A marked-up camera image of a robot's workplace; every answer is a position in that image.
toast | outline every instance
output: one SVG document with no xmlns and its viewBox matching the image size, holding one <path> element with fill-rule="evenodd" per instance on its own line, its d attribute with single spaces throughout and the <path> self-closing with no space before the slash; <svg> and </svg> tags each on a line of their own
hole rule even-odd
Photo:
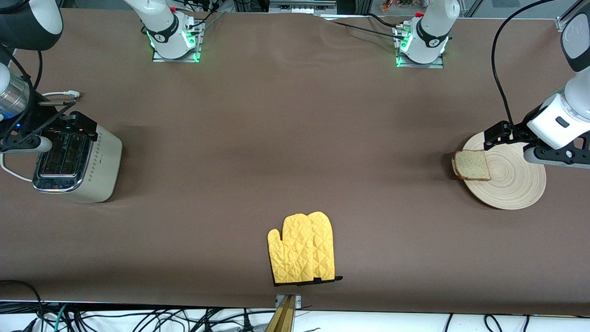
<svg viewBox="0 0 590 332">
<path fill-rule="evenodd" d="M 453 171 L 461 180 L 466 181 L 490 181 L 490 169 L 487 166 L 486 153 L 483 150 L 461 150 L 455 152 L 453 159 Z"/>
</svg>

oven mitt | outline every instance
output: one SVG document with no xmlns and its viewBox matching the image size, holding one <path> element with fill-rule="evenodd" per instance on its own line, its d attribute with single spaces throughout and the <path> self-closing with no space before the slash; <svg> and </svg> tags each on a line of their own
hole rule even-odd
<svg viewBox="0 0 590 332">
<path fill-rule="evenodd" d="M 268 255 L 275 286 L 322 284 L 341 280 L 334 266 L 332 225 L 322 212 L 294 214 L 268 233 Z"/>
</svg>

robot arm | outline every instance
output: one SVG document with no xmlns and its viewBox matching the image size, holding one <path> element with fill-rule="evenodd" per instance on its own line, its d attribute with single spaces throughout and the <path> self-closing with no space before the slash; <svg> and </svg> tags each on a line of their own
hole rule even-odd
<svg viewBox="0 0 590 332">
<path fill-rule="evenodd" d="M 153 48 L 162 57 L 180 58 L 195 47 L 193 17 L 169 8 L 166 0 L 124 1 L 139 15 Z"/>
<path fill-rule="evenodd" d="M 45 51 L 57 43 L 63 30 L 57 3 L 20 0 L 13 9 L 0 8 L 0 43 L 22 50 Z"/>
<path fill-rule="evenodd" d="M 561 44 L 576 76 L 514 128 L 500 121 L 486 130 L 485 150 L 525 142 L 524 156 L 529 162 L 590 168 L 590 5 L 567 24 Z M 581 144 L 574 143 L 578 138 Z"/>
<path fill-rule="evenodd" d="M 455 24 L 461 7 L 457 0 L 433 0 L 423 17 L 404 22 L 410 26 L 408 42 L 401 47 L 410 60 L 419 64 L 435 61 L 444 52 L 448 33 Z"/>
</svg>

table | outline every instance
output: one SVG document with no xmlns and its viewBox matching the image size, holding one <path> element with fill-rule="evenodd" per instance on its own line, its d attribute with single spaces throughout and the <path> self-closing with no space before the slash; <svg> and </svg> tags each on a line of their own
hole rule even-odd
<svg viewBox="0 0 590 332">
<path fill-rule="evenodd" d="M 76 108 L 123 141 L 119 181 L 85 205 L 0 172 L 2 279 L 62 301 L 272 307 L 297 292 L 324 310 L 588 313 L 590 173 L 547 167 L 539 202 L 500 211 L 450 169 L 506 117 L 500 20 L 458 20 L 445 69 L 420 70 L 396 68 L 386 37 L 306 14 L 224 14 L 198 64 L 152 63 L 132 11 L 63 17 L 39 91 L 86 92 Z M 35 72 L 35 53 L 18 57 Z M 551 20 L 510 23 L 497 64 L 515 119 L 573 76 Z M 7 159 L 32 172 L 35 156 Z M 317 210 L 344 279 L 273 287 L 267 232 Z"/>
</svg>

round wooden board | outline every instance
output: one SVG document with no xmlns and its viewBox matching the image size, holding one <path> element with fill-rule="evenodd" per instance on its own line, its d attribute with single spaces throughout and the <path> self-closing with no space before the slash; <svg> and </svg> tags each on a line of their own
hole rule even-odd
<svg viewBox="0 0 590 332">
<path fill-rule="evenodd" d="M 475 134 L 463 150 L 483 149 L 484 135 Z M 518 210 L 533 205 L 543 196 L 545 166 L 525 161 L 525 143 L 497 145 L 486 151 L 491 181 L 465 181 L 467 188 L 483 203 L 502 210 Z"/>
</svg>

